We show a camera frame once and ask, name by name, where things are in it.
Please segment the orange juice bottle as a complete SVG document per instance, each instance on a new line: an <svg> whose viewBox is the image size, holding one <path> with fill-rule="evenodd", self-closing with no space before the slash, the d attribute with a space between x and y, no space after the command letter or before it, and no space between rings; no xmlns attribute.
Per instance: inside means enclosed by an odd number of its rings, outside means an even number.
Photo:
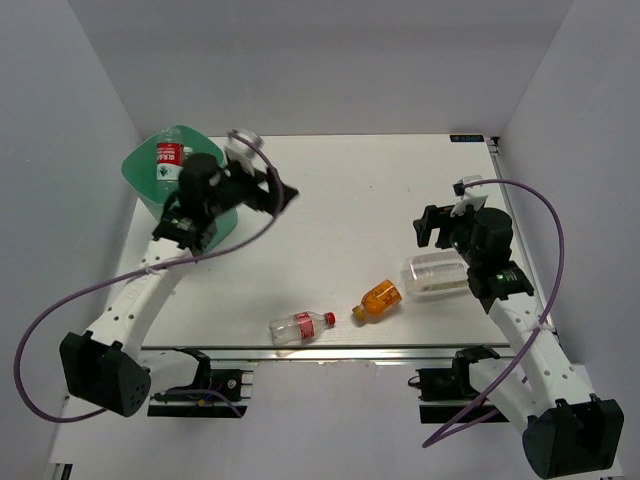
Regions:
<svg viewBox="0 0 640 480"><path fill-rule="evenodd" d="M363 295L360 303L352 308L352 315L359 322L381 318L401 301L402 295L394 283L384 280Z"/></svg>

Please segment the large red label bottle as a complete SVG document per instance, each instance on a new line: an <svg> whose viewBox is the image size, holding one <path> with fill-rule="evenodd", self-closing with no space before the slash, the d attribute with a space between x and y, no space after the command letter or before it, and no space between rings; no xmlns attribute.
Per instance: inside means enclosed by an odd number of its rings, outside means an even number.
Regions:
<svg viewBox="0 0 640 480"><path fill-rule="evenodd" d="M163 129L156 135L156 190L168 195L177 187L182 170L184 142L178 126Z"/></svg>

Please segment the small red label bottle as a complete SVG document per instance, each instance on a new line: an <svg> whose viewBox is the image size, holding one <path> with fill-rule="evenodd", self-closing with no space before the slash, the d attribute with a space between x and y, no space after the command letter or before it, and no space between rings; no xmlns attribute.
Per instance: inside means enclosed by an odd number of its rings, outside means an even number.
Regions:
<svg viewBox="0 0 640 480"><path fill-rule="evenodd" d="M308 343L325 329L332 328L335 323L336 317L332 312L319 314L304 311L271 321L269 331L274 345Z"/></svg>

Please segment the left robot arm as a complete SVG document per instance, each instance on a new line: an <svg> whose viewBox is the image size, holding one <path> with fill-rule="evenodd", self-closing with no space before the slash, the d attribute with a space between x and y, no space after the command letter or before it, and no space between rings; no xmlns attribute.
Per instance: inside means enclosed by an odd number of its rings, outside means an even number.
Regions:
<svg viewBox="0 0 640 480"><path fill-rule="evenodd" d="M165 200L140 275L83 334L62 340L70 394L123 417L157 394L205 396L212 377L204 353L182 348L142 358L142 343L177 284L212 244L219 217L240 205L277 217L298 194L274 168L249 170L239 160L220 166L211 154L190 155Z"/></svg>

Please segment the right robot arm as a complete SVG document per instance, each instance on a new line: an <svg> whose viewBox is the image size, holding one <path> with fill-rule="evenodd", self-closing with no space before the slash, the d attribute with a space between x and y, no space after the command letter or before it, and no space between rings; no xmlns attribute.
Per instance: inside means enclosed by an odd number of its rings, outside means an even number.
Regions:
<svg viewBox="0 0 640 480"><path fill-rule="evenodd" d="M533 286L511 258L510 216L485 206L454 210L426 207L413 223L417 243L427 246L436 231L436 247L463 258L472 294L508 340L524 376L489 348L472 347L456 355L453 390L466 399L488 399L519 432L526 459L542 479L611 468L623 412L615 400L593 392L541 324Z"/></svg>

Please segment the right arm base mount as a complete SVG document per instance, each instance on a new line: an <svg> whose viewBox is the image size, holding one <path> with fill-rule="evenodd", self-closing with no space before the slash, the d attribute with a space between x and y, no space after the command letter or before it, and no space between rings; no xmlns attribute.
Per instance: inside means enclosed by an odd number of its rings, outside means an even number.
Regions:
<svg viewBox="0 0 640 480"><path fill-rule="evenodd" d="M418 392L420 423L425 425L444 424L479 395L453 367L418 369L407 385Z"/></svg>

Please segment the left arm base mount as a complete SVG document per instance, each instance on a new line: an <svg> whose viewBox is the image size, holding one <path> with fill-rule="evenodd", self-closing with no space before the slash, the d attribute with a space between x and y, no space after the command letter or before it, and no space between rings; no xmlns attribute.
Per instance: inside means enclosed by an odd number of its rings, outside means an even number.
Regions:
<svg viewBox="0 0 640 480"><path fill-rule="evenodd" d="M141 360L152 380L149 417L240 419L247 412L251 368L192 348L145 352Z"/></svg>

